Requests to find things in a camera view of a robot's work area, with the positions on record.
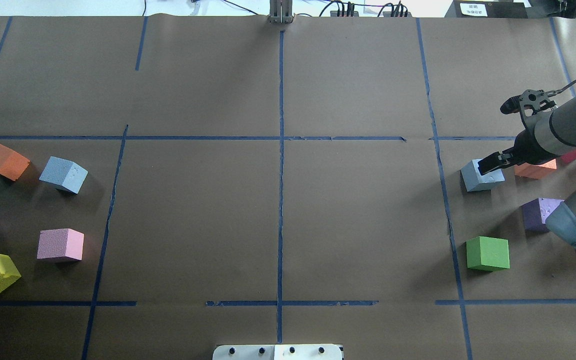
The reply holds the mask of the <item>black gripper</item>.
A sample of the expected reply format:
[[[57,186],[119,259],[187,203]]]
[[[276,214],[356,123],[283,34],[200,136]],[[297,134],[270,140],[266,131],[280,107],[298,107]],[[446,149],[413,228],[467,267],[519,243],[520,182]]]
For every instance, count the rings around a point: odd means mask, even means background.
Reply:
[[[477,163],[477,168],[480,171],[480,175],[484,176],[499,169],[520,166],[524,162],[523,150],[519,146],[512,146],[481,159]]]

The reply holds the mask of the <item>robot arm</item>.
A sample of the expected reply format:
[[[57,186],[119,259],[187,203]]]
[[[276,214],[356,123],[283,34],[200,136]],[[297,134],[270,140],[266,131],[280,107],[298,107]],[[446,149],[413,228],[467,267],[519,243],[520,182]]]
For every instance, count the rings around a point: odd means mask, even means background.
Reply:
[[[576,96],[557,105],[556,94],[555,90],[527,89],[501,105],[503,114],[519,114],[524,129],[512,147],[478,162],[480,174],[523,164],[540,166],[576,150]],[[576,250],[576,191],[551,212],[545,225]]]

